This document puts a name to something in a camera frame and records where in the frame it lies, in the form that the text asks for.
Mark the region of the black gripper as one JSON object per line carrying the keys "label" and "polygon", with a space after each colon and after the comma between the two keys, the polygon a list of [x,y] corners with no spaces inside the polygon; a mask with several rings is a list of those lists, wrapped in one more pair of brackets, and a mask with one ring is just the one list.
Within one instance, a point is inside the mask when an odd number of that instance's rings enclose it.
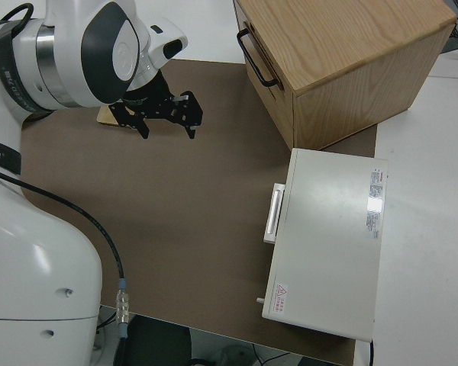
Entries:
{"label": "black gripper", "polygon": [[176,96],[162,74],[141,88],[127,91],[124,97],[108,106],[120,127],[136,128],[143,139],[150,133],[145,120],[167,120],[185,128],[190,139],[202,125],[202,108],[191,91]]}

